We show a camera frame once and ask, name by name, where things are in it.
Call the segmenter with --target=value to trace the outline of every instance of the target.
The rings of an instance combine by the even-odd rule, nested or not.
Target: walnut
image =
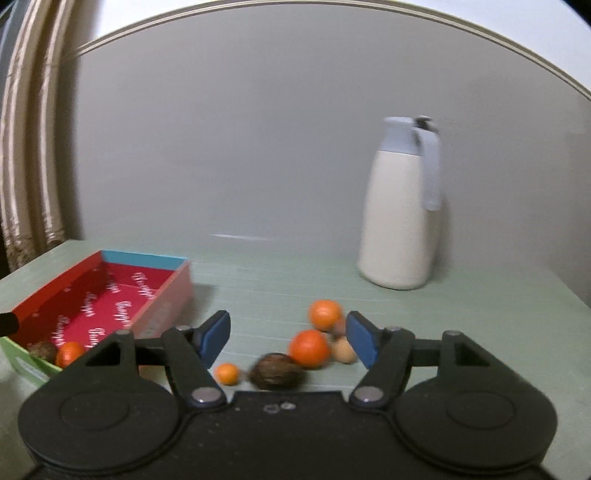
[[[268,353],[252,367],[250,382],[261,390],[287,390],[304,380],[304,370],[283,353]]]
[[[38,342],[27,345],[27,350],[32,356],[41,358],[51,364],[56,363],[57,347],[51,342]]]

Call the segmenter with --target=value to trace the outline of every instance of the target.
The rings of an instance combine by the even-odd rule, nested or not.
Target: black object
[[[565,3],[591,25],[591,0],[565,0]]]
[[[0,337],[18,332],[18,318],[13,312],[0,313]]]
[[[238,392],[227,404],[201,355],[217,356],[229,322],[218,312],[161,339],[114,333],[41,387],[18,418],[39,462],[26,478],[551,479],[540,467],[551,403],[460,332],[420,340],[351,312],[348,339],[368,372],[348,402]],[[173,393],[138,364],[165,365]],[[427,365],[437,376],[405,392],[411,368]]]

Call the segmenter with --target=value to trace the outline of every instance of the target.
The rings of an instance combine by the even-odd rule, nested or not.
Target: white thermos
[[[439,239],[439,135],[428,117],[389,117],[365,197],[358,268],[369,281],[410,290],[429,278]]]

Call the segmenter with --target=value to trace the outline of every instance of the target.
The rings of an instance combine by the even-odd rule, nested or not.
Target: white wall
[[[367,8],[229,9],[107,43],[60,84],[76,236],[354,260],[381,119],[429,115],[442,263],[549,266],[591,292],[591,102],[483,38]]]
[[[195,0],[92,0],[90,40]],[[414,0],[496,31],[546,58],[591,89],[591,28],[562,0]]]

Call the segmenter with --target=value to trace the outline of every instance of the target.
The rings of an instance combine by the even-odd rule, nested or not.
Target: egg
[[[345,335],[345,324],[346,320],[343,317],[336,321],[332,331],[330,332],[333,339],[337,339]]]
[[[345,337],[335,340],[332,345],[333,358],[342,364],[352,364],[357,360],[357,354]]]

